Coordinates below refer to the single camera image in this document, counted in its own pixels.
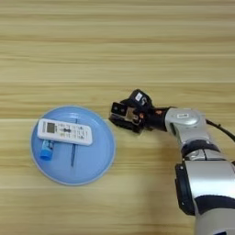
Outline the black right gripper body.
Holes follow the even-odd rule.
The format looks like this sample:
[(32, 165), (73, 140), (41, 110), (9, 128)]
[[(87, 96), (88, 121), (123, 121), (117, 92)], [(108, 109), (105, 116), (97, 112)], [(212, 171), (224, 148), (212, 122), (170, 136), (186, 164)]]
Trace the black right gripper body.
[(152, 107), (146, 110), (134, 108), (128, 113), (128, 119), (134, 132), (142, 132), (144, 129), (166, 131), (165, 117), (168, 111), (168, 107)]

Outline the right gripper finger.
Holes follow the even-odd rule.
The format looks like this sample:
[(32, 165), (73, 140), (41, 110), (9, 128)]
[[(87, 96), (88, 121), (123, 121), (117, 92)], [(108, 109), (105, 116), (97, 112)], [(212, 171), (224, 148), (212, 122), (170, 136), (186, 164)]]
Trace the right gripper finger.
[(140, 133), (140, 127), (134, 125), (131, 122), (125, 121), (123, 119), (117, 119), (117, 118), (110, 118), (109, 119), (114, 125), (117, 127), (123, 128), (123, 129), (128, 129), (131, 130), (135, 133)]
[(128, 107), (134, 107), (133, 102), (130, 98), (124, 99), (121, 101), (121, 104), (128, 106)]

